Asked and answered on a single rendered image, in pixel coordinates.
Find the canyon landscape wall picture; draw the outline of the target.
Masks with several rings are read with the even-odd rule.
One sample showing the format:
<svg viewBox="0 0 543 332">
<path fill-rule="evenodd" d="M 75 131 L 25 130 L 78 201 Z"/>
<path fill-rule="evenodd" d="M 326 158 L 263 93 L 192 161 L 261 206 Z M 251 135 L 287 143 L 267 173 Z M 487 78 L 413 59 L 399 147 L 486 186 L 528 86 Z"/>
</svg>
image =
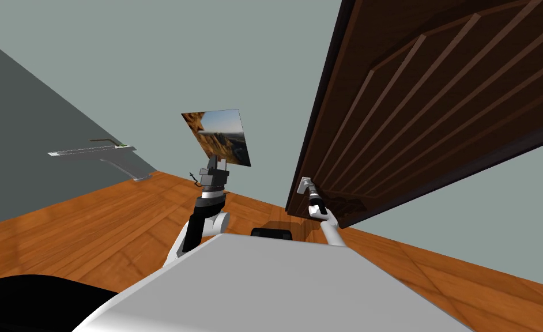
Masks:
<svg viewBox="0 0 543 332">
<path fill-rule="evenodd" d="M 182 113 L 207 157 L 218 155 L 229 164 L 251 167 L 238 109 Z"/>
</svg>

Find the dark brown wooden door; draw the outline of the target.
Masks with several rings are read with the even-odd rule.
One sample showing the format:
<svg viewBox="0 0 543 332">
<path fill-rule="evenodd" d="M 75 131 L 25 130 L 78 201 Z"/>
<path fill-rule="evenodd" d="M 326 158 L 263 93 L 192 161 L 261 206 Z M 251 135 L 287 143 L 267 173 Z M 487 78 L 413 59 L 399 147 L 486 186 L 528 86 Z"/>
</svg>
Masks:
<svg viewBox="0 0 543 332">
<path fill-rule="evenodd" d="M 543 146 L 543 0 L 341 0 L 286 204 L 346 228 Z"/>
</svg>

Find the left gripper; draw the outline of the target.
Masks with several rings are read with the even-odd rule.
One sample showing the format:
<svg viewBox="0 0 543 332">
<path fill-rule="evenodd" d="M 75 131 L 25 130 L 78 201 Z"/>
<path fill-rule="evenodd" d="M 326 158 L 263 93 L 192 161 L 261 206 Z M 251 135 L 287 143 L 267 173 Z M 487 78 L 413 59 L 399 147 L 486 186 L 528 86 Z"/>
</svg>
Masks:
<svg viewBox="0 0 543 332">
<path fill-rule="evenodd" d="M 208 168 L 201 168 L 199 175 L 202 191 L 223 191 L 229 175 L 226 159 L 218 161 L 218 155 L 213 154 L 209 158 Z"/>
</svg>

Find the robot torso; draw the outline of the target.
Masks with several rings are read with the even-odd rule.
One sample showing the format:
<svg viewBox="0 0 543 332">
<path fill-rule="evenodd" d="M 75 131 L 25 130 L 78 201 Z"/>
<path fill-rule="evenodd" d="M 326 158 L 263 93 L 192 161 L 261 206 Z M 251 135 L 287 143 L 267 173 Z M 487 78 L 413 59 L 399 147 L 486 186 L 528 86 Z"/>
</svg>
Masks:
<svg viewBox="0 0 543 332">
<path fill-rule="evenodd" d="M 351 248 L 223 233 L 73 332 L 473 332 Z"/>
</svg>

